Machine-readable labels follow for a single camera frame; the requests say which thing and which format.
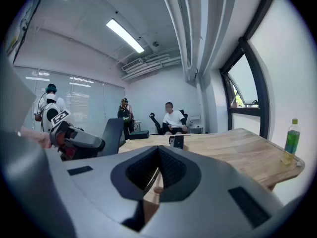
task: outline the black box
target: black box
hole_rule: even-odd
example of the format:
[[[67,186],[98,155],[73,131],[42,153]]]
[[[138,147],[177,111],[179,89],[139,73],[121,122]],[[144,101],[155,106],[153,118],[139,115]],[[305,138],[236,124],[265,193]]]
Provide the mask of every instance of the black box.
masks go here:
[[[130,134],[130,139],[143,139],[143,138],[149,138],[149,131],[143,130],[138,132],[133,132]]]

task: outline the wooden table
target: wooden table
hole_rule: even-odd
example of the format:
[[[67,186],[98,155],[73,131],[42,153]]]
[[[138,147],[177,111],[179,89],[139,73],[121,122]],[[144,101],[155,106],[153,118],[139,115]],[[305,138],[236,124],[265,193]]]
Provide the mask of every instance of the wooden table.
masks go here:
[[[119,153],[151,145],[169,146],[169,137],[150,135],[148,139],[127,140]],[[184,141],[184,150],[226,161],[271,190],[277,183],[298,176],[305,167],[297,156],[290,165],[283,164],[281,147],[242,128],[226,133],[185,134]],[[154,186],[162,185],[159,176]],[[158,204],[159,197],[155,195],[152,188],[145,200]]]

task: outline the bottle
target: bottle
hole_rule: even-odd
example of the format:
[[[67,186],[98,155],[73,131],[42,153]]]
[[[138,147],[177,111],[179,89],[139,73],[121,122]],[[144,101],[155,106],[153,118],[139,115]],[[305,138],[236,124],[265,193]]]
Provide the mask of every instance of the bottle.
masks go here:
[[[292,120],[292,126],[289,127],[287,132],[287,138],[286,138],[286,144],[285,149],[282,157],[282,162],[286,165],[289,165],[292,163],[292,160],[294,158],[298,140],[299,140],[299,127],[297,125],[298,121],[297,119]]]

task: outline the hand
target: hand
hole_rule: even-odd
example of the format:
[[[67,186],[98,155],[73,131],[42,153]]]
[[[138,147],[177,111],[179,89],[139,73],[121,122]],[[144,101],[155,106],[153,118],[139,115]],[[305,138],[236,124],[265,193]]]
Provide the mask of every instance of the hand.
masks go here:
[[[186,127],[186,125],[183,125],[183,132],[187,133],[188,129]]]

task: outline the man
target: man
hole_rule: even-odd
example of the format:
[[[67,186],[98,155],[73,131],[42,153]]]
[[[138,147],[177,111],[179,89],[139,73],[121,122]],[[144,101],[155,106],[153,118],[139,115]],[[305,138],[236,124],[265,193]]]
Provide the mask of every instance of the man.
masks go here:
[[[65,101],[62,98],[58,97],[57,100],[55,99],[56,92],[57,92],[57,89],[54,84],[49,84],[47,86],[46,88],[47,97],[46,99],[42,97],[40,98],[38,109],[36,110],[36,113],[34,114],[35,121],[42,121],[43,109],[48,104],[47,99],[54,99],[55,104],[59,106],[61,112],[66,109]]]
[[[132,107],[128,104],[128,99],[124,98],[121,100],[121,105],[118,111],[118,118],[129,117],[129,120],[125,121],[123,132],[124,132],[124,139],[129,139],[129,131],[130,133],[134,132],[134,120],[133,120],[133,113]]]
[[[173,111],[173,103],[167,102],[165,104],[165,109],[167,114],[164,116],[163,127],[168,127],[168,132],[166,132],[165,135],[187,133],[188,129],[185,123],[185,118],[180,111]]]

